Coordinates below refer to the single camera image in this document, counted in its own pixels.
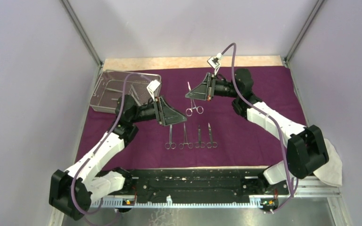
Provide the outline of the small curved hemostat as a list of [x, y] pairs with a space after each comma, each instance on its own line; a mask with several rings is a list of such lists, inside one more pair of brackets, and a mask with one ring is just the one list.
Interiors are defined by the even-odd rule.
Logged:
[[198, 114], [202, 114], [204, 112], [204, 108], [202, 106], [198, 106], [195, 103], [194, 99], [190, 99], [190, 107], [186, 109], [186, 115], [188, 117], [193, 115], [193, 112], [196, 111]]

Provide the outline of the surgical forceps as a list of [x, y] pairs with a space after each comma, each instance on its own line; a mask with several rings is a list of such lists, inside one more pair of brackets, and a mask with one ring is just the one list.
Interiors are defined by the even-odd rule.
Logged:
[[169, 127], [169, 141], [165, 143], [165, 149], [175, 149], [176, 144], [173, 142], [173, 126], [170, 125]]

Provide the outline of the surgical clamp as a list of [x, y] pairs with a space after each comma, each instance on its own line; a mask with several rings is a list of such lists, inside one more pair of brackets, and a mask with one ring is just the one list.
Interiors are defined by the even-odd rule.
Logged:
[[189, 148], [192, 149], [193, 148], [193, 144], [191, 142], [188, 141], [188, 134], [187, 134], [187, 130], [186, 130], [186, 124], [183, 124], [183, 142], [179, 143], [179, 149], [182, 150], [184, 148]]

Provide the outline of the small metal scissors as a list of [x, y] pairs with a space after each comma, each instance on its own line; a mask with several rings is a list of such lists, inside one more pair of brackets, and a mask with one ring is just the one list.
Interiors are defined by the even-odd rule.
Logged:
[[200, 125], [198, 125], [197, 128], [197, 142], [194, 143], [194, 147], [195, 148], [205, 148], [206, 145], [202, 140], [202, 132], [201, 132], [201, 127]]

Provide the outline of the maroon wrap cloth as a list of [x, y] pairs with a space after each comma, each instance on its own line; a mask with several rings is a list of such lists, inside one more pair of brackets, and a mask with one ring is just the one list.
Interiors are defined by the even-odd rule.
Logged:
[[[284, 117], [305, 125], [302, 107], [294, 93], [291, 72], [283, 66], [249, 67], [254, 81], [253, 92], [270, 108]], [[140, 70], [142, 73], [159, 74], [162, 78], [160, 95], [167, 103], [185, 113], [190, 107], [187, 82], [191, 88], [198, 85], [211, 68]], [[135, 139], [105, 165], [104, 170], [115, 167], [131, 169], [219, 167], [219, 166], [269, 166], [282, 158], [280, 142], [261, 127], [237, 115], [233, 98], [216, 96], [212, 101], [195, 101], [204, 108], [202, 114], [194, 111], [187, 117], [188, 142], [198, 141], [198, 125], [201, 139], [209, 141], [208, 123], [217, 148], [166, 149], [169, 127], [160, 126], [156, 120], [136, 123], [139, 131]], [[76, 160], [81, 159], [111, 127], [114, 114], [89, 109], [79, 144]]]

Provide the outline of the surgical scissors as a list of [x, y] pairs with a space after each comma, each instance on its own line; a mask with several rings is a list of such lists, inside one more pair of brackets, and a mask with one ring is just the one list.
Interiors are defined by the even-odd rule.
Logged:
[[215, 142], [213, 139], [213, 132], [210, 123], [208, 123], [208, 134], [209, 134], [209, 142], [206, 144], [207, 148], [217, 148], [218, 143]]

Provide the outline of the metal mesh instrument tray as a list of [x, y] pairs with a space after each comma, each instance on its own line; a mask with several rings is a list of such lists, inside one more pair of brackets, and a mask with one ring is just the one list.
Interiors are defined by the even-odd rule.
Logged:
[[134, 98], [136, 104], [146, 104], [151, 98], [147, 86], [151, 81], [162, 81], [158, 74], [106, 70], [99, 76], [90, 99], [94, 111], [115, 113], [118, 100], [125, 93]]

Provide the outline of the metal tweezers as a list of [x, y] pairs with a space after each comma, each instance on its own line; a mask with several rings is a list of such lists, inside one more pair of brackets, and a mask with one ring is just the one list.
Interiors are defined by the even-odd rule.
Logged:
[[118, 89], [105, 88], [105, 90], [112, 91], [112, 92], [116, 92], [116, 93], [123, 93], [122, 90], [118, 90]]

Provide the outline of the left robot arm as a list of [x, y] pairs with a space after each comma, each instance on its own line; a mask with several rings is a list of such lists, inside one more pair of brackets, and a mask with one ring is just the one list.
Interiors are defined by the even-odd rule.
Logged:
[[102, 176], [103, 167], [136, 137], [137, 122], [156, 120], [161, 126], [186, 122], [187, 117], [171, 107], [163, 96], [138, 105], [131, 95], [118, 100], [116, 119], [97, 144], [66, 170], [56, 170], [50, 181], [49, 205], [74, 220], [90, 214], [90, 206], [110, 193], [128, 194], [131, 174], [115, 168]]

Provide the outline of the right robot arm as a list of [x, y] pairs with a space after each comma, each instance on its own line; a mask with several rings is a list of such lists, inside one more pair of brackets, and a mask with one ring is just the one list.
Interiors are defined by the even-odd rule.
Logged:
[[203, 101], [210, 101], [214, 96], [232, 97], [231, 105], [237, 115], [280, 141], [282, 161], [265, 169], [257, 181], [259, 191], [270, 194], [281, 181], [304, 179], [313, 174], [329, 162], [329, 153], [319, 127], [306, 127], [271, 109], [253, 93], [253, 84], [251, 73], [246, 68], [237, 69], [231, 81], [207, 73], [185, 97]]

